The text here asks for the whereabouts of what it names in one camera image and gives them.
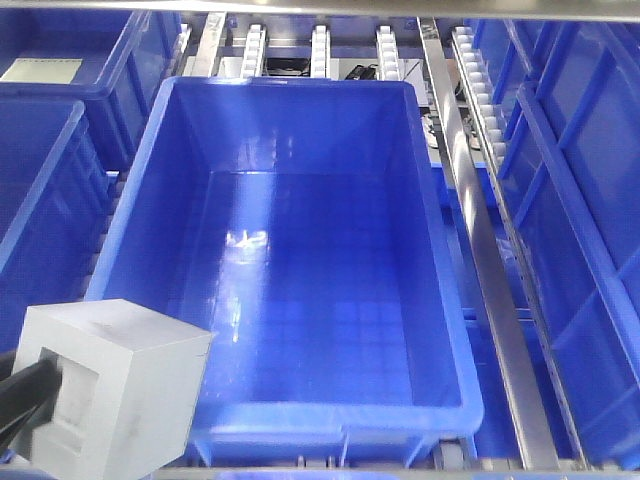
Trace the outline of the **black gripper finger view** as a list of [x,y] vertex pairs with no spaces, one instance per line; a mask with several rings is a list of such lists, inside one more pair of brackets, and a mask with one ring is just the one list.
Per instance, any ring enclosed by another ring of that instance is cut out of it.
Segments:
[[7,450],[34,413],[59,391],[62,374],[44,358],[13,373],[16,351],[1,354],[1,449]]

